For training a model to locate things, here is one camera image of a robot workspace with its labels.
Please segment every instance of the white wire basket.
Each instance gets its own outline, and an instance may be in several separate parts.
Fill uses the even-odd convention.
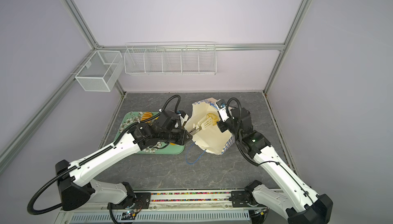
[[[156,46],[127,48],[125,72],[129,75],[216,74],[214,45]]]
[[[110,92],[124,67],[120,51],[96,50],[75,75],[85,91]]]

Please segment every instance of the wire basket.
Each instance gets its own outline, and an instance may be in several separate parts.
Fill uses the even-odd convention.
[[[129,75],[216,74],[215,46],[127,48],[125,72]]]
[[[75,75],[85,91],[110,92],[124,67],[120,51],[96,50]]]

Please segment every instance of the table surface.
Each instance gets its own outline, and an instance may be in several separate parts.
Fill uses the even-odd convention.
[[[178,93],[181,96],[179,110],[192,114],[192,103],[202,99],[215,98],[228,100],[236,97],[242,107],[251,113],[254,129],[262,133],[285,159],[276,129],[269,110],[259,92],[239,93]],[[174,93],[127,94],[115,123],[109,133],[107,143],[114,140],[126,113],[130,111],[158,111]],[[167,109],[174,109],[173,100]],[[277,184],[261,167],[248,163],[240,154],[236,145],[232,145],[222,155],[204,153],[194,165],[185,162],[185,154],[191,143],[185,145],[180,154],[133,154],[101,172],[96,180],[119,183],[129,182],[134,190],[154,189],[240,189],[250,182],[259,180],[269,188],[278,188]],[[195,161],[203,152],[198,146],[189,149],[187,159]]]

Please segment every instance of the light purple wall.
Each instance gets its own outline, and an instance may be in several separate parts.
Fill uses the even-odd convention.
[[[90,50],[60,0],[0,0],[0,150]]]
[[[57,105],[42,126],[0,176],[2,223],[51,224],[60,209],[30,215],[27,203],[55,173],[55,164],[71,162],[95,152],[114,112],[116,90],[86,92],[78,83]],[[35,204],[44,209],[60,203],[56,184],[49,187]]]
[[[392,5],[314,0],[268,93],[304,181],[332,198],[337,223],[393,221]]]
[[[282,43],[301,0],[74,0],[101,45]],[[217,75],[128,76],[127,92],[263,90],[278,51],[217,53]]]
[[[301,0],[74,0],[101,45],[282,43]]]

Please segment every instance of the mounting plate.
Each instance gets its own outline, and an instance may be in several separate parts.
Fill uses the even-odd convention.
[[[141,201],[142,201],[142,209],[148,209],[150,204],[150,192],[136,192],[136,199],[140,201],[136,201],[135,205],[131,209],[140,209],[141,208]],[[124,207],[120,204],[113,204],[112,209],[124,209]]]

